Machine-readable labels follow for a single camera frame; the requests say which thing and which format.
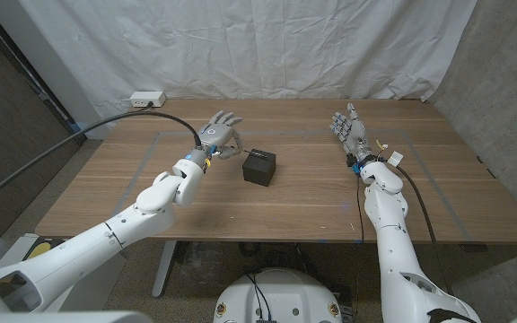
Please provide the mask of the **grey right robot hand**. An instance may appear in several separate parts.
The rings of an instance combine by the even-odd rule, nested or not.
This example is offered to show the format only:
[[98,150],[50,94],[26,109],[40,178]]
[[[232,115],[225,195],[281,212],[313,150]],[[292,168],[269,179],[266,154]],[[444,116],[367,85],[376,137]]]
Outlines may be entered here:
[[348,114],[336,112],[329,128],[343,145],[346,152],[346,166],[362,168],[367,163],[375,162],[377,157],[367,141],[364,123],[359,118],[354,105],[349,102],[346,108]]

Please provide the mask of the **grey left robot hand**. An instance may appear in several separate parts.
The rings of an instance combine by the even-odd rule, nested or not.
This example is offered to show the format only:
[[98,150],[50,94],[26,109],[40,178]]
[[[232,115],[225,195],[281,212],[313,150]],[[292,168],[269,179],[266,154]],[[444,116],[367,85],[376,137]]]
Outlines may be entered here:
[[242,152],[242,141],[234,126],[242,122],[232,112],[217,112],[208,123],[201,127],[198,136],[201,142],[186,156],[199,167],[206,165],[206,159],[217,156],[225,160]]

